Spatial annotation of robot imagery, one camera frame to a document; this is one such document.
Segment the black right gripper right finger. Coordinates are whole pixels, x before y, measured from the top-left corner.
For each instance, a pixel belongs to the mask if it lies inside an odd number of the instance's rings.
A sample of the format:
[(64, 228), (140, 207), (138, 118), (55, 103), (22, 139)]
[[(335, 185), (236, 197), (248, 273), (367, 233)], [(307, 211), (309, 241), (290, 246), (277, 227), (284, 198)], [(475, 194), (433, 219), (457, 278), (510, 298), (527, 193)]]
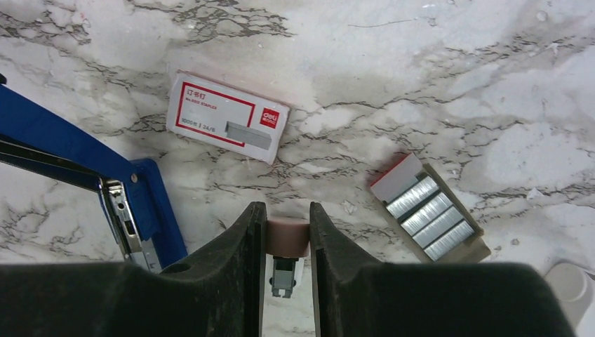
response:
[(318, 336), (573, 336), (546, 281), (519, 263), (384, 263), (309, 210)]

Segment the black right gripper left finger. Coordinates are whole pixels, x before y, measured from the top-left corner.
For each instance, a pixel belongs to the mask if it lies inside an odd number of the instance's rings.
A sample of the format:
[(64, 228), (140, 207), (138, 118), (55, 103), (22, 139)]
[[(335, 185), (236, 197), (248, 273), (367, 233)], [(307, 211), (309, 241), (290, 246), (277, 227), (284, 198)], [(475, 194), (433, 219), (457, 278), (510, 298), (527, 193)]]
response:
[(1, 266), (2, 336), (260, 336), (262, 202), (159, 274), (132, 263)]

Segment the pink small stapler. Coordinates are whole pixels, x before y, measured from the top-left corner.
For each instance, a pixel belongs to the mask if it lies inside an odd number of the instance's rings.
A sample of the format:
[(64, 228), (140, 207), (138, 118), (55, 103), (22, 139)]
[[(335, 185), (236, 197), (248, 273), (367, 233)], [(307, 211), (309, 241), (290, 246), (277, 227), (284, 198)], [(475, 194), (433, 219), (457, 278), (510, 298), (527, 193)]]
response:
[(309, 254), (309, 222), (302, 218), (273, 217), (267, 220), (266, 253), (272, 257), (269, 283), (272, 295), (291, 298), (300, 284)]

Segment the blue black stapler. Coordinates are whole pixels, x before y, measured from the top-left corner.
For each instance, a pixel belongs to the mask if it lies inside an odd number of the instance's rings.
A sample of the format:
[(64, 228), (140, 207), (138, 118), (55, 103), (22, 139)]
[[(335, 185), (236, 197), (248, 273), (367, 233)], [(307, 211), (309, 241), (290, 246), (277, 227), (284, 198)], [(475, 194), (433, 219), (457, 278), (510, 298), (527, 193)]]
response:
[(1, 78), (1, 162), (98, 195), (125, 260), (160, 272), (188, 254), (153, 159), (128, 160)]

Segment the red white staple box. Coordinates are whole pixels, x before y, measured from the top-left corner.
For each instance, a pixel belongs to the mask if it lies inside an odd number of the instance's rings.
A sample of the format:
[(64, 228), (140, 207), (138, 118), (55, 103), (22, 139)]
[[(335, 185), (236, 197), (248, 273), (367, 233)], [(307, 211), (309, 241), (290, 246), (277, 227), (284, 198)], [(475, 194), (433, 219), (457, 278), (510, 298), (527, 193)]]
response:
[(273, 164), (290, 108), (189, 72), (170, 91), (166, 128), (178, 135)]

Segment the white small stapler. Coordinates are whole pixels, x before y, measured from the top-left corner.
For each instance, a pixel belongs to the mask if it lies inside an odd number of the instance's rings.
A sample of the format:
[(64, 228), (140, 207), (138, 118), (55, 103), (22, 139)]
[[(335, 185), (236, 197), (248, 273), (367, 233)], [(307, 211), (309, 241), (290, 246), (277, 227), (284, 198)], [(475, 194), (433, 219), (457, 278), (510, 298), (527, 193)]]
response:
[(559, 263), (544, 278), (576, 336), (594, 337), (594, 271)]

